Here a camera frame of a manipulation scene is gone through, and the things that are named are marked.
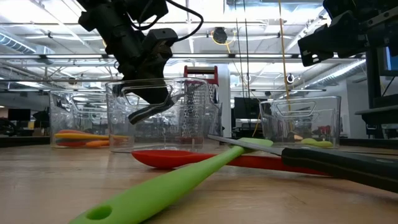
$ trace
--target knife blade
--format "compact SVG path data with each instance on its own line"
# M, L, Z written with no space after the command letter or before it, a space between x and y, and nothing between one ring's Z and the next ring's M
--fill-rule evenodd
M305 167L334 177L398 193L398 160L381 159L331 149L265 147L219 136L210 139L266 151L280 156L288 166Z

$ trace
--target clear plastic bin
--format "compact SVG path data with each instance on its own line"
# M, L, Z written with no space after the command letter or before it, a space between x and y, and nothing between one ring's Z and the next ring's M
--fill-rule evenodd
M339 96L260 103L262 132L274 146L339 147Z
M108 147L104 93L50 92L52 147Z
M169 104L167 100L148 104L135 94L140 89L154 94L167 89L167 99L174 104L167 110L132 124L132 114L144 108ZM197 78L134 80L106 84L111 151L131 152L139 149L200 150L203 146L208 84Z

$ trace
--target green spatula handle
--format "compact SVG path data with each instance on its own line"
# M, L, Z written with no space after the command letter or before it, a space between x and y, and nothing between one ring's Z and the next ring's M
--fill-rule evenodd
M243 153L242 147L234 146L205 161L160 175L89 209L70 224L140 223L177 201Z

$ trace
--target wooden tabletop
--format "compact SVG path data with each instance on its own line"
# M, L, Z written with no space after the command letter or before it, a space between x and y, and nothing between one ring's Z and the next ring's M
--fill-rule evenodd
M130 154L105 149L3 148L0 223L68 223L112 195L164 172L137 162ZM226 166L146 223L364 224L397 220L398 194L330 177Z

